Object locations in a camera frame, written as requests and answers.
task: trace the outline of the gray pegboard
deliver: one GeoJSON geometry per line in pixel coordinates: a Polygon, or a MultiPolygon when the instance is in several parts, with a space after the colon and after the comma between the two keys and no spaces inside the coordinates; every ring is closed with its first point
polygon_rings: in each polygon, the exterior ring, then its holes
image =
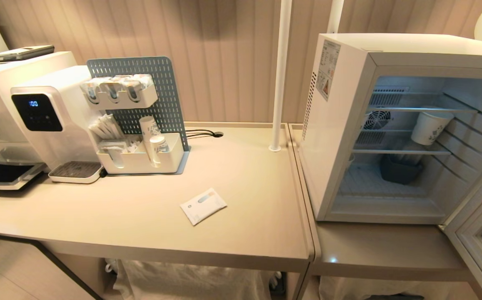
{"type": "Polygon", "coordinates": [[[183,150],[189,151],[182,107],[176,88],[172,62],[168,57],[125,57],[89,59],[87,67],[91,76],[105,77],[128,74],[150,74],[153,77],[158,100],[149,108],[132,110],[106,110],[113,114],[127,135],[140,135],[139,119],[153,115],[162,133],[180,133],[183,150]]]}

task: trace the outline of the fridge fan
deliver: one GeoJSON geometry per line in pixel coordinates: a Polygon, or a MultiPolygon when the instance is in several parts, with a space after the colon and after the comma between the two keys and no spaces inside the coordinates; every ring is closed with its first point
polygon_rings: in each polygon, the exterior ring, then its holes
{"type": "Polygon", "coordinates": [[[375,112],[371,112],[363,128],[370,129],[370,130],[381,129],[389,123],[390,119],[391,119],[391,112],[382,112],[382,111],[376,110],[375,112]]]}

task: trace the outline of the beige countertop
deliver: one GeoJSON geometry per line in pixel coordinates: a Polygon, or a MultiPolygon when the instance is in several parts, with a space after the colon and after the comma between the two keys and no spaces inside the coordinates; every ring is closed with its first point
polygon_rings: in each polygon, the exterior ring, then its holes
{"type": "Polygon", "coordinates": [[[189,140],[181,175],[106,177],[90,185],[46,178],[24,192],[0,191],[0,234],[66,254],[305,270],[313,245],[287,128],[282,151],[271,152],[269,125],[228,126],[207,127],[222,138],[189,140]],[[228,207],[192,226],[180,204],[208,188],[228,207]]]}
{"type": "MultiPolygon", "coordinates": [[[[294,152],[302,125],[289,125],[294,152]]],[[[302,165],[297,159],[302,174],[302,165]]],[[[300,179],[307,207],[309,194],[300,179]]],[[[315,261],[308,275],[386,280],[473,280],[448,237],[433,225],[316,222],[308,210],[315,243],[315,261]]]]}

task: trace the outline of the fridge label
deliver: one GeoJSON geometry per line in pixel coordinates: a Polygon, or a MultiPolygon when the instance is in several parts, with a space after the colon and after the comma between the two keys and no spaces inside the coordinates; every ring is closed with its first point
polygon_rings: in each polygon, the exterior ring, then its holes
{"type": "Polygon", "coordinates": [[[332,87],[339,50],[339,44],[329,40],[324,41],[322,54],[320,55],[319,74],[317,75],[317,84],[315,86],[326,101],[328,101],[328,95],[332,87]]]}

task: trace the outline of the white pole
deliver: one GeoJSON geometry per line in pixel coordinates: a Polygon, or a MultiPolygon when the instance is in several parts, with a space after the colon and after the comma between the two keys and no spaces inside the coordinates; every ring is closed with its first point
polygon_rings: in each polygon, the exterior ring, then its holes
{"type": "Polygon", "coordinates": [[[342,6],[344,0],[333,0],[330,18],[328,19],[328,29],[326,33],[337,33],[339,30],[340,16],[342,15],[342,6]]]}
{"type": "Polygon", "coordinates": [[[278,152],[281,150],[281,111],[283,108],[283,90],[285,88],[285,71],[287,66],[287,47],[289,45],[291,7],[292,0],[281,0],[280,30],[277,38],[275,109],[272,120],[272,144],[269,146],[269,150],[273,152],[278,152]]]}

